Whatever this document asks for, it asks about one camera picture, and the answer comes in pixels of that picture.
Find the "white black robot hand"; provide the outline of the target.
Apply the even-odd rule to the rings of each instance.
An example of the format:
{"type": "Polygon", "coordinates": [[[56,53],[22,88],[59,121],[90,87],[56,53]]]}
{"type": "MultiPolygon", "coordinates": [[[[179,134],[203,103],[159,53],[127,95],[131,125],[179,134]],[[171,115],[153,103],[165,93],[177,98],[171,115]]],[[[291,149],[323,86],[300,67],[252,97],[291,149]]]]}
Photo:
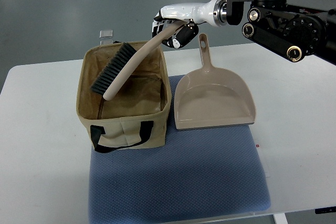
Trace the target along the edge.
{"type": "Polygon", "coordinates": [[[152,36],[155,37],[172,25],[173,31],[162,36],[162,44],[179,49],[198,34],[198,25],[207,23],[214,27],[226,24],[227,0],[210,0],[207,3],[181,3],[162,7],[153,19],[152,36]]]}

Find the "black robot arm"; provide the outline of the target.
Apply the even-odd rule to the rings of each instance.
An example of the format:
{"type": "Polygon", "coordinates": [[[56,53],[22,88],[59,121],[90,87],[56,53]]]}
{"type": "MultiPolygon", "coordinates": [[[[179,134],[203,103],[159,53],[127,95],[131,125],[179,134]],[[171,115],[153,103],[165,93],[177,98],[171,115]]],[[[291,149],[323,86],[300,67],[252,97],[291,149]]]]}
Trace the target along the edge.
{"type": "Polygon", "coordinates": [[[316,55],[335,64],[335,9],[320,10],[287,4],[287,0],[223,0],[216,21],[239,25],[244,3],[250,3],[245,38],[291,61],[316,55]]]}

